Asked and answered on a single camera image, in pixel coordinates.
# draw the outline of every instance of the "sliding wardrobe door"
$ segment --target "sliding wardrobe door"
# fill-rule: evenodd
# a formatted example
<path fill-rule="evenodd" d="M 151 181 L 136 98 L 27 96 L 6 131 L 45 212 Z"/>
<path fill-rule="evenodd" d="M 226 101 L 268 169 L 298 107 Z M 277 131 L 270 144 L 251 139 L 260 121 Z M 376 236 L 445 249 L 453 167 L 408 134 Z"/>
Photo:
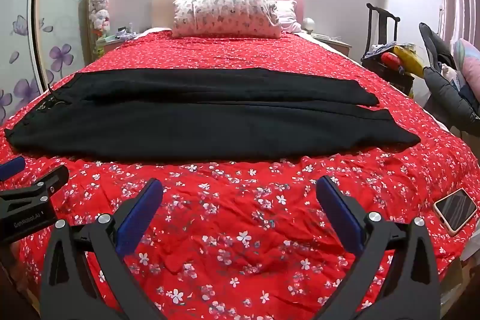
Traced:
<path fill-rule="evenodd" d="M 91 61 L 87 0 L 34 0 L 39 62 L 48 82 Z"/>
<path fill-rule="evenodd" d="M 0 126 L 40 95 L 30 10 L 29 0 L 0 0 Z"/>

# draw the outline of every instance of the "metal screw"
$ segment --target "metal screw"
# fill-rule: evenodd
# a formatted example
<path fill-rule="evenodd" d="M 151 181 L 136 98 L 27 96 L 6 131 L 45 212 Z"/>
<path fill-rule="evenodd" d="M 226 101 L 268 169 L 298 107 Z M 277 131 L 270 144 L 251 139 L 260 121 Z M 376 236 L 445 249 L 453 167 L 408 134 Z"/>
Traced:
<path fill-rule="evenodd" d="M 378 213 L 376 211 L 371 211 L 368 214 L 368 218 L 371 219 L 372 221 L 375 221 L 376 223 L 382 219 L 380 213 Z"/>
<path fill-rule="evenodd" d="M 425 225 L 425 221 L 424 219 L 422 219 L 422 217 L 415 217 L 413 219 L 413 222 L 415 223 L 415 225 L 417 226 L 424 226 Z"/>
<path fill-rule="evenodd" d="M 57 228 L 57 229 L 63 228 L 65 226 L 65 224 L 66 224 L 65 220 L 58 220 L 55 223 L 55 228 Z"/>
<path fill-rule="evenodd" d="M 105 214 L 100 214 L 97 221 L 100 223 L 100 224 L 106 224 L 108 223 L 109 221 L 111 220 L 111 217 L 109 214 L 105 213 Z"/>

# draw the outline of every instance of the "pink curtain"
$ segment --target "pink curtain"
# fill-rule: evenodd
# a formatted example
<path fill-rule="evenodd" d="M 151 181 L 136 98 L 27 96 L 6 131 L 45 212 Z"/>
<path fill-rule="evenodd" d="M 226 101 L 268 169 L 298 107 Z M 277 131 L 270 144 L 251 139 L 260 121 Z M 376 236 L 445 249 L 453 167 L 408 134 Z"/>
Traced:
<path fill-rule="evenodd" d="M 480 48 L 480 0 L 443 0 L 439 32 L 450 45 L 463 38 Z"/>

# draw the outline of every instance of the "pastel pillow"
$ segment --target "pastel pillow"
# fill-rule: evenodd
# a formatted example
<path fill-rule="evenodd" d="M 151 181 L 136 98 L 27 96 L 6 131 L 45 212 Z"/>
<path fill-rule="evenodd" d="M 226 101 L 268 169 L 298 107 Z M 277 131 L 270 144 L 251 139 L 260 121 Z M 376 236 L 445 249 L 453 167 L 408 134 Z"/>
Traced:
<path fill-rule="evenodd" d="M 295 14 L 296 6 L 297 2 L 294 0 L 277 0 L 277 15 L 282 31 L 289 33 L 299 33 L 302 31 L 302 26 L 297 22 L 297 15 Z"/>
<path fill-rule="evenodd" d="M 279 38 L 276 0 L 176 0 L 172 36 Z"/>
<path fill-rule="evenodd" d="M 455 43 L 454 61 L 477 100 L 480 100 L 480 51 L 464 39 Z"/>

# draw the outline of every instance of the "purple flower decal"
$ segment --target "purple flower decal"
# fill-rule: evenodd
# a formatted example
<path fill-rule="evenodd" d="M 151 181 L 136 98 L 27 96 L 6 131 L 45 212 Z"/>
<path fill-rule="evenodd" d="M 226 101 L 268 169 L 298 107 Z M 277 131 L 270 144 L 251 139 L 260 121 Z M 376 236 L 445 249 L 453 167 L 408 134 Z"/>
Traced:
<path fill-rule="evenodd" d="M 0 125 L 3 124 L 3 120 L 7 116 L 7 112 L 4 106 L 11 104 L 11 94 L 3 94 L 3 90 L 0 90 Z"/>
<path fill-rule="evenodd" d="M 70 65 L 74 60 L 74 56 L 69 53 L 70 50 L 71 45 L 69 44 L 64 44 L 61 49 L 58 46 L 54 46 L 50 49 L 49 56 L 54 59 L 51 70 L 54 72 L 60 72 L 61 77 L 63 77 L 61 72 L 63 64 Z"/>
<path fill-rule="evenodd" d="M 13 23 L 13 31 L 10 33 L 10 35 L 13 34 L 13 32 L 20 34 L 21 36 L 28 35 L 27 20 L 23 18 L 20 14 L 17 17 L 17 20 Z"/>
<path fill-rule="evenodd" d="M 47 70 L 46 74 L 49 84 L 52 83 L 53 73 Z M 37 80 L 33 78 L 31 83 L 28 83 L 27 79 L 20 79 L 13 89 L 13 94 L 15 97 L 20 98 L 20 102 L 15 107 L 15 110 L 20 110 L 40 95 Z"/>
<path fill-rule="evenodd" d="M 8 61 L 9 64 L 13 63 L 15 60 L 18 59 L 18 56 L 20 56 L 20 53 L 18 51 L 15 51 L 14 53 L 11 54 L 10 60 Z"/>
<path fill-rule="evenodd" d="M 43 20 L 45 18 L 42 18 L 39 22 L 38 22 L 38 28 L 39 29 L 42 29 L 42 26 L 43 26 Z M 51 31 L 53 31 L 53 26 L 49 25 L 49 26 L 45 26 L 43 29 L 43 31 L 46 31 L 47 33 L 50 33 Z"/>

